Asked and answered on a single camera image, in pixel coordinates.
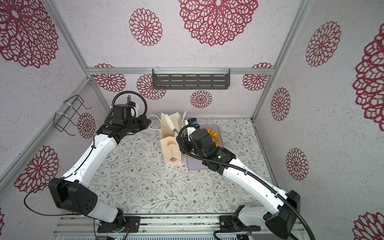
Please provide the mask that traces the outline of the cream paper bread bag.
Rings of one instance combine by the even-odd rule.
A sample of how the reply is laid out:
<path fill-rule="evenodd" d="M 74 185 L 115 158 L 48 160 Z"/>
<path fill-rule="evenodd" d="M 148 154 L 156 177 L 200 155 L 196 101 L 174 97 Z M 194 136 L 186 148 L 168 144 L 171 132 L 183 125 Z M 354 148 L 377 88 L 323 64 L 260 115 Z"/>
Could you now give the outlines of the cream paper bread bag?
<path fill-rule="evenodd" d="M 175 124 L 178 124 L 178 130 L 180 132 L 183 127 L 181 115 L 176 112 L 172 115 L 161 114 L 161 117 L 156 115 L 149 115 L 148 118 L 157 118 L 160 121 L 161 126 L 158 129 L 150 128 L 154 131 L 160 132 L 160 144 L 165 165 L 181 165 L 182 164 L 182 153 L 177 142 L 178 134 L 172 132 L 166 123 L 166 116 L 170 116 Z"/>

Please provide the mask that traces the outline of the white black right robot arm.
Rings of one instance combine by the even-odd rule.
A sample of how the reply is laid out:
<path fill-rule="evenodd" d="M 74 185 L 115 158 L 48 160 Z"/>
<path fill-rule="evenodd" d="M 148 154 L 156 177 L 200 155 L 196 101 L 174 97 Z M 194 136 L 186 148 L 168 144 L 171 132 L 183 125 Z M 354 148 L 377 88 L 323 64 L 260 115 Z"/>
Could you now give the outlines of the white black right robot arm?
<path fill-rule="evenodd" d="M 211 171 L 232 180 L 262 204 L 238 207 L 231 219 L 234 231 L 263 226 L 281 239 L 295 238 L 291 231 L 299 218 L 301 202 L 297 192 L 281 190 L 251 171 L 234 153 L 216 145 L 196 119 L 188 119 L 183 127 L 177 127 L 167 116 L 162 116 L 162 122 L 171 129 L 183 154 L 201 160 Z"/>

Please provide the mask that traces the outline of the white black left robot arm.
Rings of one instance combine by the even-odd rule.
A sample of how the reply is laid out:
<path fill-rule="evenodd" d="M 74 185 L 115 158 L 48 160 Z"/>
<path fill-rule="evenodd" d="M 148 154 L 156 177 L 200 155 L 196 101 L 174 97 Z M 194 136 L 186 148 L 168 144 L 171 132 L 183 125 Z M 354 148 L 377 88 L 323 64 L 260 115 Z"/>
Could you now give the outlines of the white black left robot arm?
<path fill-rule="evenodd" d="M 61 178 L 53 178 L 48 187 L 57 208 L 99 220 L 107 232 L 121 232 L 126 227 L 123 211 L 99 200 L 89 189 L 101 163 L 125 136 L 147 129 L 146 116 L 103 124 L 89 148 Z"/>

